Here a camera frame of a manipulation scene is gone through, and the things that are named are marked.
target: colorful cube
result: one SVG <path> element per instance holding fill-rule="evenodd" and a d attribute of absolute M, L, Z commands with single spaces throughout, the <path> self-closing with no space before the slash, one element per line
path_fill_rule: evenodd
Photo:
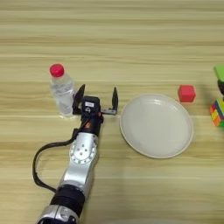
<path fill-rule="evenodd" d="M 216 66 L 214 68 L 218 80 L 224 81 L 224 66 Z"/>
<path fill-rule="evenodd" d="M 217 127 L 224 127 L 224 101 L 217 100 L 210 107 L 210 114 L 213 119 L 213 123 Z"/>
<path fill-rule="evenodd" d="M 194 87 L 190 85 L 181 85 L 178 89 L 178 98 L 181 102 L 193 102 L 196 94 Z"/>

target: wood grain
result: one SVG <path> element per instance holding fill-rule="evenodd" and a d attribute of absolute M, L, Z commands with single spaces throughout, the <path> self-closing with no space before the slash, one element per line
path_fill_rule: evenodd
<path fill-rule="evenodd" d="M 35 223 L 52 194 L 32 181 L 32 158 L 68 139 L 79 117 L 62 119 L 49 93 L 48 68 L 62 63 L 78 88 L 110 106 L 100 159 L 81 223 L 221 224 L 224 222 L 224 129 L 209 106 L 221 95 L 213 67 L 223 64 L 222 0 L 3 0 L 0 3 L 0 222 Z M 180 84 L 197 98 L 184 104 L 194 139 L 181 155 L 151 159 L 132 150 L 119 129 L 123 106 L 157 93 L 178 99 Z M 56 186 L 68 148 L 49 150 L 39 173 Z"/>

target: plate rim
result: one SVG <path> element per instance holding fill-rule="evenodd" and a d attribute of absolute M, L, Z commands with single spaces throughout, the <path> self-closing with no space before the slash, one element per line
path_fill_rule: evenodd
<path fill-rule="evenodd" d="M 143 153 L 141 152 L 140 150 L 138 150 L 136 147 L 134 147 L 131 143 L 129 143 L 129 141 L 127 140 L 127 137 L 123 134 L 123 128 L 122 128 L 122 119 L 123 119 L 123 111 L 126 109 L 126 107 L 130 104 L 130 102 L 134 101 L 136 98 L 140 98 L 141 96 L 146 96 L 146 95 L 157 95 L 157 96 L 162 96 L 166 99 L 168 99 L 169 101 L 171 102 L 175 102 L 177 105 L 179 105 L 186 113 L 186 115 L 188 116 L 189 120 L 190 120 L 190 126 L 191 126 L 191 135 L 190 135 L 190 138 L 189 138 L 189 141 L 188 143 L 186 144 L 186 146 L 183 148 L 183 150 L 180 150 L 178 153 L 176 153 L 175 155 L 172 155 L 172 156 L 164 156 L 164 157 L 155 157 L 155 156 L 149 156 L 147 155 L 146 153 Z M 170 96 L 167 96 L 165 94 L 140 94 L 132 99 L 130 99 L 126 104 L 125 106 L 122 108 L 122 113 L 121 113 L 121 118 L 120 118 L 120 131 L 122 132 L 122 136 L 124 138 L 124 140 L 126 141 L 126 143 L 132 147 L 132 149 L 134 149 L 135 151 L 137 151 L 138 153 L 148 157 L 148 158 L 174 158 L 176 156 L 178 156 L 179 154 L 183 153 L 188 147 L 189 145 L 191 144 L 192 140 L 193 140 L 193 134 L 194 134 L 194 131 L 193 131 L 193 120 L 190 116 L 190 114 L 188 113 L 188 111 L 185 109 L 185 107 L 183 105 L 181 105 L 178 101 L 174 100 L 173 98 L 171 98 Z"/>

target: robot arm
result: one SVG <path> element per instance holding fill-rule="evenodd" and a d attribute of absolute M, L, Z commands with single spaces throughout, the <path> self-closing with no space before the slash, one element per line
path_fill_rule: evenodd
<path fill-rule="evenodd" d="M 81 109 L 74 101 L 73 111 L 81 114 L 81 127 L 70 148 L 70 162 L 59 182 L 52 201 L 40 215 L 37 224 L 78 224 L 84 202 L 92 185 L 94 167 L 98 159 L 98 137 L 103 123 L 102 113 L 116 114 L 118 97 L 116 89 L 112 109 L 101 110 L 100 99 L 77 93 Z"/>

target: white plate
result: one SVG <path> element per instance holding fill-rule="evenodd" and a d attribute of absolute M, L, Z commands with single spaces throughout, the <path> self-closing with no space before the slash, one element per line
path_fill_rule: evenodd
<path fill-rule="evenodd" d="M 129 145 L 152 158 L 177 156 L 193 138 L 193 122 L 185 108 L 160 94 L 131 100 L 122 111 L 120 126 Z"/>

